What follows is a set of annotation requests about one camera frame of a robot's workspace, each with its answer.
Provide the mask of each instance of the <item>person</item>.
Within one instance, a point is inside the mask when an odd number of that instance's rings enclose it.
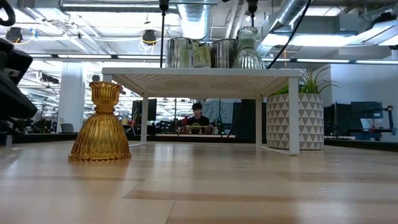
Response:
[[[195,124],[197,126],[208,126],[208,128],[202,128],[202,134],[210,133],[212,126],[210,125],[210,120],[201,113],[201,103],[194,103],[192,105],[192,110],[194,116],[188,119],[187,125],[193,126],[193,124]]]

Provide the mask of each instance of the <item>geometric patterned planter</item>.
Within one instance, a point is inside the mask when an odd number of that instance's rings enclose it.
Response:
[[[323,100],[318,94],[299,93],[300,149],[323,149]],[[289,94],[267,98],[267,145],[289,149]]]

